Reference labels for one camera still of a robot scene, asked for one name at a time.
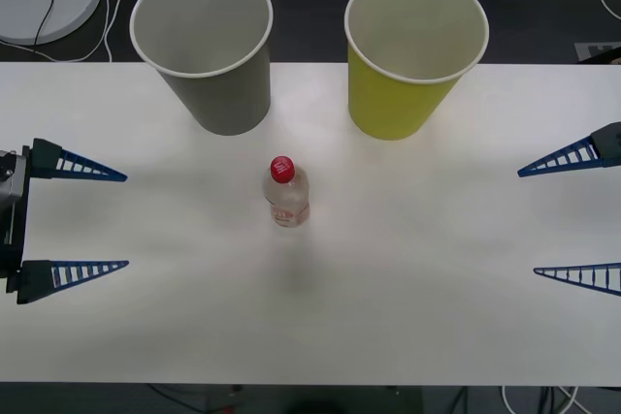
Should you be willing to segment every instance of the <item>gray paper cup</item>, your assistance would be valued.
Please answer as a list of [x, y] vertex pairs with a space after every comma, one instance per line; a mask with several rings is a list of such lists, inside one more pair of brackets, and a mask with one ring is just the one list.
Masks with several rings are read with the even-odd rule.
[[270, 108], [273, 20], [270, 0], [138, 0], [129, 33], [205, 129], [239, 135]]

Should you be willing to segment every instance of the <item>white table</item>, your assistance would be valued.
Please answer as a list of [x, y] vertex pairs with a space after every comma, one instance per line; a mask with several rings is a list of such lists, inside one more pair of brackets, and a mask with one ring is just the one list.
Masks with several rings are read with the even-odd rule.
[[[0, 295], [1, 381], [621, 385], [621, 299], [532, 272], [621, 259], [621, 169], [516, 175], [621, 120], [621, 68], [478, 66], [392, 143], [349, 119], [344, 64], [272, 79], [226, 138], [144, 64], [0, 65], [0, 148], [129, 175], [34, 180], [24, 259], [130, 261]], [[262, 198], [279, 154], [310, 176], [295, 231]]]

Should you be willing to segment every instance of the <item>yellow paper cup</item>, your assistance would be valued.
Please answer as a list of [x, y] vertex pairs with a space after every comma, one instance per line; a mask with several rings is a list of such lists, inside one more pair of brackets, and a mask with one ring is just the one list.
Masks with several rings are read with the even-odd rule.
[[415, 133], [483, 56], [477, 0], [349, 0], [349, 114], [381, 140]]

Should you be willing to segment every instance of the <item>plastic bottle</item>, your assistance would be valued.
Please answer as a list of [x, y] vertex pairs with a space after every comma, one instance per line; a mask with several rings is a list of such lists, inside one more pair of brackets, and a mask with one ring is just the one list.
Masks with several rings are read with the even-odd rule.
[[297, 227], [309, 218], [309, 179], [290, 158], [279, 156], [263, 177], [263, 193], [272, 205], [272, 218], [281, 227]]

